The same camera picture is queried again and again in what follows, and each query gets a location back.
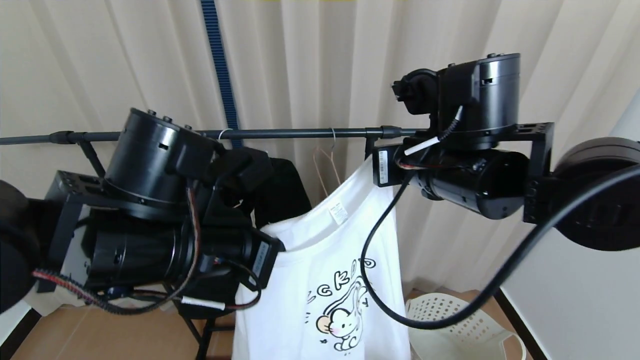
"black baseboard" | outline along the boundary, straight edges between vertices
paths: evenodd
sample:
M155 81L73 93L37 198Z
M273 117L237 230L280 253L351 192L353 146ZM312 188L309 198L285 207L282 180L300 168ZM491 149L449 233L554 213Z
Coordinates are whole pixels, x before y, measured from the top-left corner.
M522 339L522 342L524 342L524 345L527 347L531 357L533 357L534 360L547 360L545 353L542 352L542 349L540 349L540 346L533 338L533 335L520 318L516 309L513 308L507 297L504 296L502 290L499 290L494 297L504 314L513 325L513 328Z
M24 315L9 337L0 345L0 360L10 360L13 357L40 318L40 314L34 309L30 309Z

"laundry basket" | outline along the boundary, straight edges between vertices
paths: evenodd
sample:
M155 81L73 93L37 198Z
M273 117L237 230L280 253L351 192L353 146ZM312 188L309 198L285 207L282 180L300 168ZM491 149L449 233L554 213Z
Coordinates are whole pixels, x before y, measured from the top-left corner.
M419 321L441 320L467 306L465 301L443 293L430 293L406 303L407 317ZM420 360L499 360L505 359L504 340L515 336L522 348L522 360L527 351L520 337L505 330L484 311L479 310L456 325L439 330L409 328L414 359Z

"mouse ear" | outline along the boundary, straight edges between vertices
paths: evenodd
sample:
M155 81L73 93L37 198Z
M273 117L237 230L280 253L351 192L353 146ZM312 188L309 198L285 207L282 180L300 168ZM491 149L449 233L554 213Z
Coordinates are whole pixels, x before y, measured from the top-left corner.
M330 323L331 323L331 319L329 319L329 316L323 315L323 316L320 316L316 321L316 327L318 331L328 334Z

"white wall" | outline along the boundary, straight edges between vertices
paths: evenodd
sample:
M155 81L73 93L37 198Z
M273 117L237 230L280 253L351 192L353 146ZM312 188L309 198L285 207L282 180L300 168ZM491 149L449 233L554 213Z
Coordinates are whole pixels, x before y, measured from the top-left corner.
M18 325L31 306L24 301L18 302L11 309L0 314L0 345L9 337L13 329Z
M640 140L640 91L611 131ZM640 249L599 252L555 229L503 287L549 359L638 359Z

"brown floor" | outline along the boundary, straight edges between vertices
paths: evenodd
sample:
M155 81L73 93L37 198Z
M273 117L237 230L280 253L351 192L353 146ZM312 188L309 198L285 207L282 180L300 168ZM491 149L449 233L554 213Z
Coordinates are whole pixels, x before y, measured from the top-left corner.
M469 301L476 291L455 293L441 290ZM505 329L513 327L492 299L483 310ZM231 325L234 317L218 320L219 325ZM203 321L196 321L202 329ZM229 359L233 332L214 333L207 353L208 359ZM508 360L521 359L515 339L505 343ZM95 308L61 308L42 318L13 356L13 360L34 359L193 359L197 343L182 318L174 312L154 311L139 316L117 316Z

